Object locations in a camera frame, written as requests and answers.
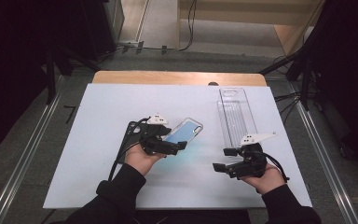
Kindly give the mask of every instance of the cable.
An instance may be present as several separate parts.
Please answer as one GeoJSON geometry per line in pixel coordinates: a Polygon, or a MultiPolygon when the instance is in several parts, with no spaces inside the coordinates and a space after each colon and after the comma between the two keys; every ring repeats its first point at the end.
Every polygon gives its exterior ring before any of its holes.
{"type": "Polygon", "coordinates": [[[286,118],[283,121],[283,126],[286,124],[287,118],[289,117],[290,113],[292,112],[293,108],[295,108],[296,104],[300,101],[300,99],[295,99],[292,107],[290,108],[289,112],[287,112],[286,118]]]}
{"type": "Polygon", "coordinates": [[[152,50],[172,50],[172,51],[183,51],[183,50],[187,50],[188,48],[190,48],[190,46],[193,44],[193,37],[194,37],[194,20],[196,18],[196,10],[197,10],[197,0],[193,0],[190,10],[188,11],[188,15],[187,15],[187,23],[188,23],[188,29],[190,31],[190,39],[187,43],[187,46],[182,48],[182,49],[157,49],[157,48],[144,48],[144,47],[133,47],[133,46],[125,46],[125,45],[120,45],[121,47],[123,47],[123,49],[152,49],[152,50]],[[193,16],[190,19],[190,15],[191,15],[191,11],[193,10],[193,16]]]}
{"type": "Polygon", "coordinates": [[[163,221],[165,221],[165,219],[167,219],[167,217],[163,218],[162,220],[160,220],[160,221],[159,221],[158,223],[156,223],[156,224],[162,223],[163,221]]]}
{"type": "Polygon", "coordinates": [[[315,89],[315,90],[318,90],[318,87],[317,87],[317,79],[321,76],[321,74],[317,73],[317,72],[314,72],[312,71],[311,73],[311,76],[310,76],[310,86],[315,89]]]}
{"type": "Polygon", "coordinates": [[[191,4],[190,10],[188,11],[188,16],[187,16],[188,30],[190,31],[190,40],[188,41],[188,44],[186,47],[184,47],[183,49],[179,49],[180,51],[187,50],[193,44],[194,19],[196,18],[196,10],[197,10],[197,0],[193,0],[193,3],[191,4]],[[193,19],[192,19],[193,21],[191,22],[191,26],[190,26],[190,14],[191,14],[191,9],[193,8],[193,6],[194,6],[193,19]]]}
{"type": "Polygon", "coordinates": [[[275,158],[271,157],[269,154],[264,153],[264,152],[262,152],[262,154],[263,154],[265,157],[269,158],[269,160],[272,161],[272,163],[274,163],[274,165],[276,165],[276,166],[278,167],[278,169],[281,170],[281,174],[282,174],[284,183],[287,183],[287,181],[288,181],[290,178],[287,177],[286,174],[284,173],[284,170],[283,170],[283,167],[281,166],[281,164],[280,164],[277,160],[275,160],[275,158]]]}
{"type": "Polygon", "coordinates": [[[124,155],[122,153],[122,150],[123,150],[123,147],[127,144],[127,142],[129,141],[129,138],[131,135],[133,135],[133,131],[135,131],[135,129],[139,126],[139,124],[141,124],[142,122],[145,122],[145,121],[148,121],[150,118],[148,119],[140,119],[132,128],[130,128],[130,131],[126,134],[125,138],[123,139],[123,141],[121,142],[121,146],[120,148],[118,149],[118,153],[117,153],[117,156],[116,156],[116,159],[115,161],[113,162],[113,165],[112,165],[112,169],[110,170],[110,174],[109,174],[109,177],[108,177],[108,181],[111,181],[112,178],[113,178],[113,174],[115,173],[115,170],[116,170],[116,167],[118,165],[118,161],[120,160],[120,158],[124,155]]]}
{"type": "MultiPolygon", "coordinates": [[[[124,49],[124,48],[117,48],[114,52],[111,52],[111,53],[105,55],[104,58],[101,59],[100,61],[98,61],[95,65],[100,65],[101,63],[104,63],[110,56],[112,56],[113,54],[115,54],[115,53],[117,53],[117,52],[119,52],[119,51],[122,51],[123,49],[124,49]]],[[[84,67],[84,66],[86,66],[86,65],[72,62],[72,66],[73,66],[74,68],[78,68],[78,67],[84,67]]]]}
{"type": "Polygon", "coordinates": [[[290,105],[287,105],[283,110],[281,110],[281,111],[279,112],[279,114],[281,115],[287,108],[289,108],[292,104],[294,104],[295,101],[296,101],[296,99],[295,99],[292,103],[290,103],[290,105]]]}
{"type": "Polygon", "coordinates": [[[48,221],[48,219],[54,214],[55,211],[57,211],[57,209],[51,210],[51,211],[48,213],[48,215],[45,217],[45,219],[43,219],[43,221],[42,221],[40,224],[45,224],[45,223],[48,221]]]}
{"type": "Polygon", "coordinates": [[[124,156],[128,150],[130,150],[132,147],[135,147],[136,145],[140,144],[140,143],[143,142],[144,140],[145,140],[145,139],[143,139],[142,141],[139,141],[139,142],[136,142],[136,143],[130,145],[130,146],[127,147],[117,158],[120,160],[120,158],[121,158],[122,156],[124,156]]]}
{"type": "Polygon", "coordinates": [[[263,155],[264,157],[269,158],[269,160],[274,163],[274,165],[276,167],[278,167],[278,169],[280,169],[284,183],[287,183],[287,181],[290,179],[289,177],[286,176],[286,174],[284,173],[283,167],[281,166],[281,164],[272,156],[270,156],[269,154],[265,153],[265,152],[258,152],[258,151],[252,151],[252,152],[248,152],[251,154],[259,154],[259,155],[263,155]]]}
{"type": "Polygon", "coordinates": [[[279,102],[281,100],[292,98],[293,96],[300,96],[300,93],[301,93],[300,91],[295,91],[295,92],[292,92],[290,94],[275,96],[274,100],[275,100],[275,102],[279,102]]]}
{"type": "MultiPolygon", "coordinates": [[[[276,62],[278,59],[280,59],[280,58],[286,59],[286,56],[285,56],[285,55],[282,55],[282,56],[279,56],[279,57],[275,58],[274,61],[272,62],[272,64],[275,64],[275,62],[276,62]]],[[[277,71],[278,73],[280,73],[280,74],[282,74],[282,75],[286,75],[286,73],[281,72],[280,70],[278,70],[278,68],[275,69],[275,71],[277,71]]]]}
{"type": "Polygon", "coordinates": [[[136,221],[138,224],[141,224],[138,220],[135,219],[135,217],[133,217],[132,220],[136,221]]]}

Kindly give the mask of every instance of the wooden table edge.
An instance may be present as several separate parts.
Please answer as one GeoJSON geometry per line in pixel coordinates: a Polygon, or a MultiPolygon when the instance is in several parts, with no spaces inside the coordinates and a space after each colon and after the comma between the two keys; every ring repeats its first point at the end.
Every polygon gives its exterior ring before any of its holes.
{"type": "Polygon", "coordinates": [[[168,71],[99,71],[92,83],[103,84],[154,84],[154,85],[208,85],[267,86],[261,74],[205,73],[168,71]]]}

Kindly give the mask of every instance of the black curtain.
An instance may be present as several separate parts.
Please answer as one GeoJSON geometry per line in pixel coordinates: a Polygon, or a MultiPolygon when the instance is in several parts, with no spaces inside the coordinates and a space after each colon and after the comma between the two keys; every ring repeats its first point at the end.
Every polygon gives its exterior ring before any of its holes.
{"type": "Polygon", "coordinates": [[[0,143],[47,86],[46,44],[36,1],[0,1],[0,143]]]}
{"type": "Polygon", "coordinates": [[[325,7],[331,15],[312,46],[317,84],[351,130],[339,141],[358,156],[358,1],[327,0],[325,7]]]}

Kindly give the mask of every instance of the hand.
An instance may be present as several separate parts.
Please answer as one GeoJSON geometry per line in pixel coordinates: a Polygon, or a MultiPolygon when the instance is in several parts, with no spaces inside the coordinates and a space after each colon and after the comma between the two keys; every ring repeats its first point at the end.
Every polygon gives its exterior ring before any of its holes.
{"type": "Polygon", "coordinates": [[[241,180],[255,187],[261,194],[266,194],[273,189],[284,185],[281,172],[275,166],[267,163],[266,171],[263,176],[243,176],[241,180]]]}
{"type": "Polygon", "coordinates": [[[137,144],[127,151],[126,160],[124,162],[132,166],[142,175],[147,175],[153,164],[156,163],[156,161],[159,159],[165,158],[166,156],[167,155],[160,153],[147,155],[142,149],[141,144],[137,144]]]}

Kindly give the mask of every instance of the person's arm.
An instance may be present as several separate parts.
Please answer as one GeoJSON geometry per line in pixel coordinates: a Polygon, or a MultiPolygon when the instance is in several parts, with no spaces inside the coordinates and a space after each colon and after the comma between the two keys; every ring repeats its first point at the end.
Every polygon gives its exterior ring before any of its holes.
{"type": "Polygon", "coordinates": [[[302,206],[298,202],[275,166],[267,164],[266,172],[260,178],[244,176],[241,180],[255,187],[262,194],[268,210],[268,224],[321,223],[320,217],[312,208],[302,206]]]}
{"type": "Polygon", "coordinates": [[[126,223],[135,212],[136,196],[145,184],[144,176],[153,164],[165,157],[147,155],[140,145],[132,147],[125,163],[112,181],[102,181],[98,196],[69,216],[65,223],[126,223]]]}

